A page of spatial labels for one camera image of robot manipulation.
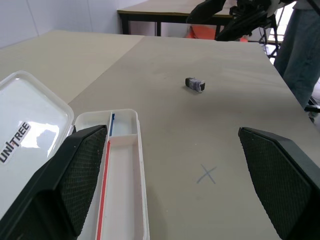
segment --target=jeans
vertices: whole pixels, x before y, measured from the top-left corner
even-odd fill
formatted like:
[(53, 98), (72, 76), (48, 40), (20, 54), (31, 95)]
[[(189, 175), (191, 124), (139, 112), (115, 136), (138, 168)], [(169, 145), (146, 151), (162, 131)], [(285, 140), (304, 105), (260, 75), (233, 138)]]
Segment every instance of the jeans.
[(320, 16), (295, 9), (274, 66), (303, 108), (320, 77)]

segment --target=metal frame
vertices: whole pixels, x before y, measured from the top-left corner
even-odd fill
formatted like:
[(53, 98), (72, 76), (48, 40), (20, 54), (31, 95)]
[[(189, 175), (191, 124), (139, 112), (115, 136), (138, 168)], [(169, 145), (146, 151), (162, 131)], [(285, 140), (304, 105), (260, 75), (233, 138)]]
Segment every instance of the metal frame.
[[(156, 35), (161, 36), (161, 23), (177, 23), (185, 24), (187, 23), (188, 15), (167, 15), (167, 14), (147, 14), (147, 13), (119, 13), (121, 24), (122, 24), (122, 33), (125, 35), (130, 35), (130, 24), (131, 21), (139, 22), (154, 22), (156, 23)], [(232, 20), (232, 16), (223, 16), (214, 15), (210, 20), (203, 23), (203, 25), (215, 25), (215, 35), (220, 33), (220, 27), (226, 26)]]

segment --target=eraser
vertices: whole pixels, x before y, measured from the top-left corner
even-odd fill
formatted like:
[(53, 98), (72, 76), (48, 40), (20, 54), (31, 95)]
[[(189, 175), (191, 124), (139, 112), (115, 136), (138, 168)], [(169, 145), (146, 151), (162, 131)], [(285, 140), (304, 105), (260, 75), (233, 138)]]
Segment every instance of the eraser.
[(202, 93), (202, 91), (205, 90), (206, 83), (194, 77), (188, 77), (185, 79), (185, 85), (197, 93)]

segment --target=white wall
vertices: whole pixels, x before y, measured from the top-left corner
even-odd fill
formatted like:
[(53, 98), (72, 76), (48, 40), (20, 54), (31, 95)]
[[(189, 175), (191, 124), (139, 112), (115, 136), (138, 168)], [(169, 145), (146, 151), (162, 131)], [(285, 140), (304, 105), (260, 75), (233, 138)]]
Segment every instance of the white wall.
[(51, 30), (120, 34), (117, 9), (145, 0), (0, 0), (0, 48)]
[(0, 48), (37, 35), (26, 0), (0, 0)]

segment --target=white plastic tray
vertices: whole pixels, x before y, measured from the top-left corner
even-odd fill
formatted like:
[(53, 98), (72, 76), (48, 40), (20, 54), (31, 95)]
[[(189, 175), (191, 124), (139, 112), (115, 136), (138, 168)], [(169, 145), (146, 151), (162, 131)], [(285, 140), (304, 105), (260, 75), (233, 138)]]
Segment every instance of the white plastic tray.
[(134, 110), (85, 112), (77, 131), (107, 125), (98, 183), (78, 240), (149, 240), (146, 181), (138, 115)]

